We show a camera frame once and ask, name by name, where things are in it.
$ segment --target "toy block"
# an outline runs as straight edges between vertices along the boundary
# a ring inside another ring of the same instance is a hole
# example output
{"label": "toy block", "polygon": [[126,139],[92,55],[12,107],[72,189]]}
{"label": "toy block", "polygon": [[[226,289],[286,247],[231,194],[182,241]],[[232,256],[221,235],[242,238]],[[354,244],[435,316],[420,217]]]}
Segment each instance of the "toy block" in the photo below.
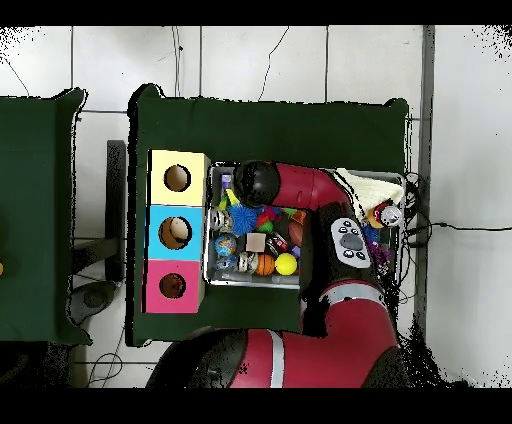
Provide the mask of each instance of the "toy block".
{"label": "toy block", "polygon": [[150,206],[148,259],[201,260],[205,218],[201,207]]}
{"label": "toy block", "polygon": [[146,307],[152,314],[194,314],[204,297],[199,261],[148,260]]}
{"label": "toy block", "polygon": [[150,150],[150,204],[204,206],[209,166],[210,160],[203,153]]}

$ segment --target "blue spiky ball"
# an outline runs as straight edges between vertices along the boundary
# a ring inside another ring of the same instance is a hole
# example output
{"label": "blue spiky ball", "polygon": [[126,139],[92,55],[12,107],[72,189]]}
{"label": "blue spiky ball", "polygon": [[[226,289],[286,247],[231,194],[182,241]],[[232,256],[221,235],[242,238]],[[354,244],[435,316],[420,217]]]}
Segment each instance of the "blue spiky ball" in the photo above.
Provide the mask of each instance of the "blue spiky ball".
{"label": "blue spiky ball", "polygon": [[227,210],[233,218],[232,232],[237,237],[250,233],[256,228],[259,209],[246,208],[237,204],[228,206]]}

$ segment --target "dark green tablecloth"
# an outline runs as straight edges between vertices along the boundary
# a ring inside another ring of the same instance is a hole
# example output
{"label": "dark green tablecloth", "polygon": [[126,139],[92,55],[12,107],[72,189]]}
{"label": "dark green tablecloth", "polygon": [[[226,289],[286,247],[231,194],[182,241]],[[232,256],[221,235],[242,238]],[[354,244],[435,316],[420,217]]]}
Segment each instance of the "dark green tablecloth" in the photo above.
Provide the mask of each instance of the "dark green tablecloth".
{"label": "dark green tablecloth", "polygon": [[127,272],[128,338],[135,344],[180,340],[210,325],[291,331],[299,326],[292,290],[208,286],[198,314],[140,312],[148,149],[202,152],[212,161],[262,159],[403,173],[407,113],[402,99],[384,106],[244,103],[164,98],[154,85],[141,87],[129,108],[128,258],[135,269]]}
{"label": "dark green tablecloth", "polygon": [[84,94],[0,97],[0,340],[90,342],[66,315],[72,123]]}

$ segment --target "yellow ball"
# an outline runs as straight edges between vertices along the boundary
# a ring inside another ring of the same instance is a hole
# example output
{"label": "yellow ball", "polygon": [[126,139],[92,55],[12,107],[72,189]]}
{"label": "yellow ball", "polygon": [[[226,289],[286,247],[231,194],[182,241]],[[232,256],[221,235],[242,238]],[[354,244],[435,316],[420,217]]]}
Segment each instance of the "yellow ball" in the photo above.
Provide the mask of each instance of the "yellow ball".
{"label": "yellow ball", "polygon": [[297,260],[289,253],[281,253],[276,259],[276,270],[281,275],[292,275],[297,269]]}

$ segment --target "white cloth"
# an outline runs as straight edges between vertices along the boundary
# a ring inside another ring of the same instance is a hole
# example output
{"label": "white cloth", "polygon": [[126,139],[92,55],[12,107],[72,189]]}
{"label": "white cloth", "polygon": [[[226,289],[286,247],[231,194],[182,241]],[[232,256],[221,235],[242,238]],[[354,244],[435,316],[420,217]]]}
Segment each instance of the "white cloth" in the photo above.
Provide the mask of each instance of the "white cloth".
{"label": "white cloth", "polygon": [[352,175],[345,168],[336,169],[333,175],[343,187],[349,185],[356,194],[355,196],[352,195],[352,199],[359,221],[362,221],[368,215],[370,209],[382,202],[391,199],[396,205],[400,203],[404,196],[404,189],[398,184]]}

